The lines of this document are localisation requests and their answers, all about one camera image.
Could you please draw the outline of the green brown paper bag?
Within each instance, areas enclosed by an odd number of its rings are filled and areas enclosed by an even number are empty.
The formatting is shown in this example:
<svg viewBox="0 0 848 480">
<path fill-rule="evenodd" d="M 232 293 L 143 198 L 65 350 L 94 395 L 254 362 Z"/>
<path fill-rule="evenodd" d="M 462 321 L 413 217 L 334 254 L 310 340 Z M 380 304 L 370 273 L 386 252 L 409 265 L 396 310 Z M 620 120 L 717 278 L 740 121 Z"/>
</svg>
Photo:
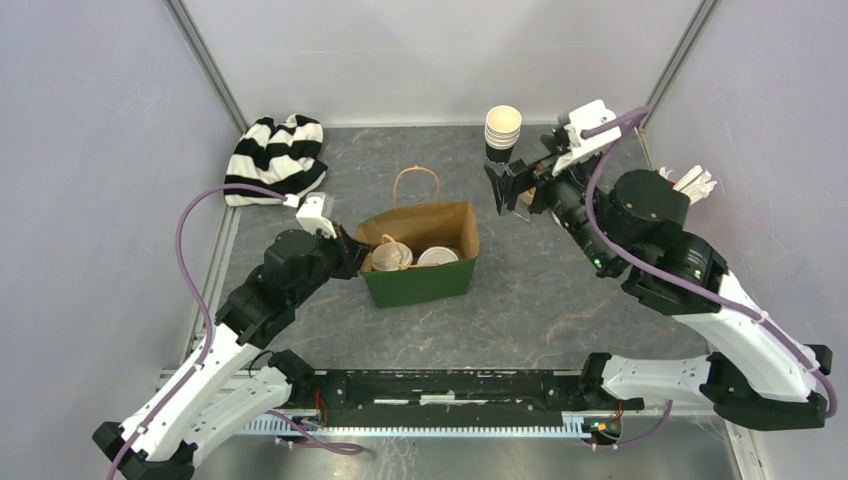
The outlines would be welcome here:
<svg viewBox="0 0 848 480">
<path fill-rule="evenodd" d="M 400 204 L 407 173 L 426 172 L 435 182 L 431 201 Z M 411 306 L 468 293 L 480 254 L 478 220 L 467 200 L 443 201 L 438 175 L 426 167 L 401 170 L 392 207 L 363 223 L 354 238 L 370 247 L 360 272 L 379 308 Z"/>
</svg>

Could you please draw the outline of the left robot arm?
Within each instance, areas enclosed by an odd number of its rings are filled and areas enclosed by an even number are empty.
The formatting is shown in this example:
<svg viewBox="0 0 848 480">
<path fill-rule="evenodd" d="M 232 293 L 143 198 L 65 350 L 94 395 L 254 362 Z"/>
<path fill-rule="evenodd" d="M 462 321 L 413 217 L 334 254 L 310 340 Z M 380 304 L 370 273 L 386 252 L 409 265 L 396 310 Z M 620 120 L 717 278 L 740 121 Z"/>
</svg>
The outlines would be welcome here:
<svg viewBox="0 0 848 480">
<path fill-rule="evenodd" d="M 189 479 L 222 443 L 266 411 L 306 405 L 312 369 L 281 352 L 225 397 L 224 384 L 296 318 L 296 310 L 331 279 L 355 277 L 370 248 L 338 224 L 315 233 L 280 233 L 262 264 L 233 290 L 202 346 L 136 413 L 93 434 L 111 464 L 108 478 Z"/>
</svg>

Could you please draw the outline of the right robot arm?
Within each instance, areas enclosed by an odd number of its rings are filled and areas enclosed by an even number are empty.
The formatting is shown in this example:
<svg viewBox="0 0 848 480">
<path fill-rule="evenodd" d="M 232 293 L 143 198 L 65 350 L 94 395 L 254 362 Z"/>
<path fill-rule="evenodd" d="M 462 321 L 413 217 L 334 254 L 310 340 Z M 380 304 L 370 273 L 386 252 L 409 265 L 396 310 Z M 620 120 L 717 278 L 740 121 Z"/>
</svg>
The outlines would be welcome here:
<svg viewBox="0 0 848 480">
<path fill-rule="evenodd" d="M 589 186 L 599 157 L 552 172 L 554 160 L 486 168 L 495 205 L 511 211 L 527 191 L 549 212 L 601 278 L 616 278 L 639 304 L 699 333 L 713 352 L 684 360 L 587 358 L 577 382 L 584 406 L 641 408 L 647 400 L 708 405 L 757 431 L 818 429 L 828 417 L 816 389 L 832 352 L 786 336 L 742 288 L 726 260 L 683 226 L 689 199 L 653 170 L 622 174 L 609 191 Z"/>
</svg>

